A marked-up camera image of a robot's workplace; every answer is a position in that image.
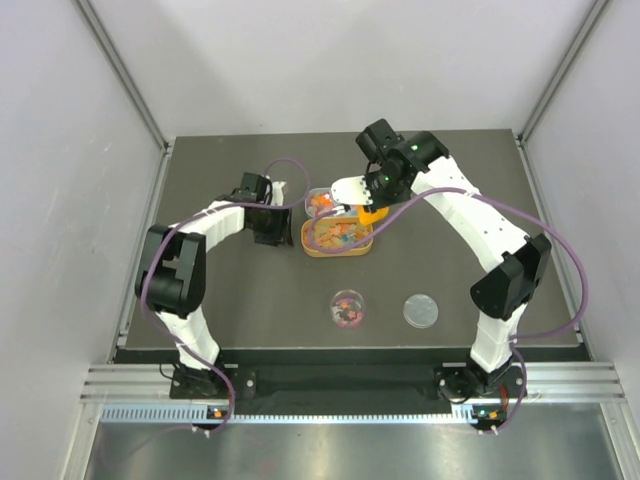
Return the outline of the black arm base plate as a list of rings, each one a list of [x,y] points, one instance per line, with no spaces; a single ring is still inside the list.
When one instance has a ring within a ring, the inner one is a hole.
[[[458,365],[245,364],[222,372],[235,389],[236,414],[444,413],[461,400],[503,406],[524,386],[517,366],[485,392]]]

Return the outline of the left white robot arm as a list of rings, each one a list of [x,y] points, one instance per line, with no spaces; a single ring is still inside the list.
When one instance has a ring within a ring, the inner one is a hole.
[[[151,226],[144,239],[135,280],[143,314],[174,342],[179,362],[173,381],[191,395],[227,392],[227,374],[218,363],[220,346],[209,331],[202,303],[206,293],[207,254],[244,230],[269,246],[292,245],[287,183],[246,173],[227,195],[176,224]]]

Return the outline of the orange plastic scoop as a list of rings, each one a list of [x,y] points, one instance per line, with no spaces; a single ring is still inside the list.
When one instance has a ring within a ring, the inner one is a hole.
[[[387,217],[388,207],[371,209],[369,205],[361,205],[356,208],[358,221],[362,225],[372,225]]]

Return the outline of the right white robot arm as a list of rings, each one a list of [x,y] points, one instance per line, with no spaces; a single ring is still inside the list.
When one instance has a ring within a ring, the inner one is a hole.
[[[529,236],[480,201],[478,189],[433,133],[420,131],[405,138],[380,119],[359,133],[356,143],[368,165],[356,180],[353,205],[375,213],[422,196],[461,236],[484,270],[470,288],[479,320],[464,374],[469,394],[492,394],[513,361],[511,347],[546,270],[550,241],[543,234]]]

